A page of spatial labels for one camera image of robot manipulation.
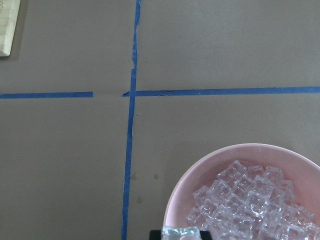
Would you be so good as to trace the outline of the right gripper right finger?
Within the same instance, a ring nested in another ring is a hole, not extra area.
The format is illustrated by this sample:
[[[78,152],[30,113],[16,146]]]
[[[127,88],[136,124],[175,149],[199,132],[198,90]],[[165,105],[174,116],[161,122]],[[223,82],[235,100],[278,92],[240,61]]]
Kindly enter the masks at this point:
[[[212,240],[211,233],[209,231],[200,231],[200,237],[202,240]]]

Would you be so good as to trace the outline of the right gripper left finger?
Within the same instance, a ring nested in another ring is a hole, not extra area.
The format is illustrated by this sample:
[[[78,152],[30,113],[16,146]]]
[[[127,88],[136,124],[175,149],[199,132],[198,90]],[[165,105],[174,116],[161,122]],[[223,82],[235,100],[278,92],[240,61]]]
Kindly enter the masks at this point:
[[[149,232],[149,240],[161,240],[162,231],[161,230],[151,230]]]

